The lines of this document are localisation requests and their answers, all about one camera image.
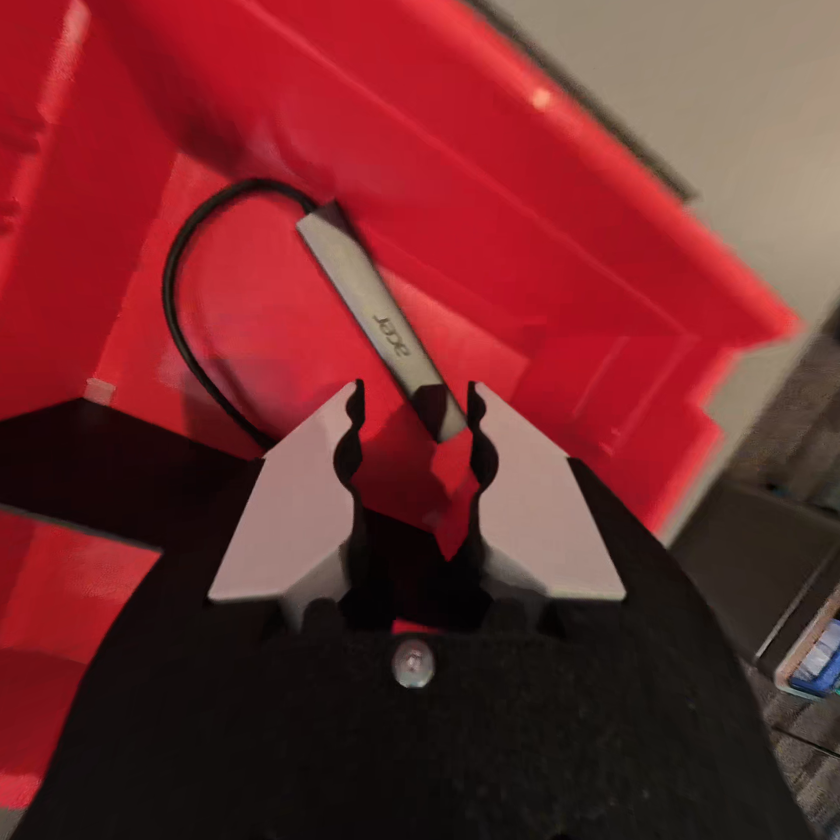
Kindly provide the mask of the cardboard box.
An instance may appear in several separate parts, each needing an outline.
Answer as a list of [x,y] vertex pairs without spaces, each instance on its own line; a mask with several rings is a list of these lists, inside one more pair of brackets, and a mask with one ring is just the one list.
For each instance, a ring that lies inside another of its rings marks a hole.
[[753,660],[773,686],[811,702],[838,687],[839,587],[803,594],[782,615]]

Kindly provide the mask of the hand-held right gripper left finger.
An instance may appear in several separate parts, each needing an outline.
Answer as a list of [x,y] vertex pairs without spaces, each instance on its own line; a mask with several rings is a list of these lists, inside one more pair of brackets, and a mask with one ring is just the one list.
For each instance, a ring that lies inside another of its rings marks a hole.
[[343,386],[262,458],[211,603],[273,602],[300,629],[311,602],[348,592],[364,397],[362,380]]

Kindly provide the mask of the black bin divider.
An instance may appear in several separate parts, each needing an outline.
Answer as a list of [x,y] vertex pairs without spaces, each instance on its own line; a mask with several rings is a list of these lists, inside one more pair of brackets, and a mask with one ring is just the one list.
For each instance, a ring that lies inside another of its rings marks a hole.
[[[79,399],[2,421],[2,508],[158,550],[189,525],[203,539],[218,528],[224,556],[262,459]],[[441,564],[431,532],[362,507],[355,473],[350,583],[402,561]]]

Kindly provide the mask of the red plastic bin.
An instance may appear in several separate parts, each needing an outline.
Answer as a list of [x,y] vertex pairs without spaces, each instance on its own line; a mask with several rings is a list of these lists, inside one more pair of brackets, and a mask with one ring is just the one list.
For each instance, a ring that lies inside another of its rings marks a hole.
[[201,226],[176,308],[276,445],[362,380],[362,507],[432,533],[311,602],[213,604],[219,528],[160,550],[2,507],[2,809],[15,838],[664,837],[798,811],[728,643],[648,531],[702,398],[791,311],[460,2],[2,2],[2,421],[84,399],[265,456],[188,370],[161,279],[192,212],[265,177],[337,202],[467,417],[560,446],[626,587],[550,632],[476,626],[476,488],[296,230]]

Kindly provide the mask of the grey usb hub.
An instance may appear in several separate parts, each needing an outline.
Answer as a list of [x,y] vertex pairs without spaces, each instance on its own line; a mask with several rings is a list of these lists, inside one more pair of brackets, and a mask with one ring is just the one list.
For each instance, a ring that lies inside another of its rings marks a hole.
[[176,308],[176,282],[194,234],[229,205],[256,194],[281,196],[299,205],[303,216],[296,230],[304,245],[431,438],[443,444],[460,435],[467,428],[464,410],[340,205],[337,202],[318,205],[296,187],[265,177],[226,185],[201,203],[178,230],[164,262],[161,279],[164,320],[175,348],[204,391],[262,450],[276,445],[277,441],[251,423],[205,372],[186,340]]

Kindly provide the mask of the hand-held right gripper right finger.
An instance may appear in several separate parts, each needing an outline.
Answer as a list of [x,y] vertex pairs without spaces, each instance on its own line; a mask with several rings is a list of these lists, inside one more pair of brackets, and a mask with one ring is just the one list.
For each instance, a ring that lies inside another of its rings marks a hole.
[[476,488],[449,562],[465,619],[550,632],[560,604],[622,604],[626,587],[571,457],[485,383],[469,384],[467,425]]

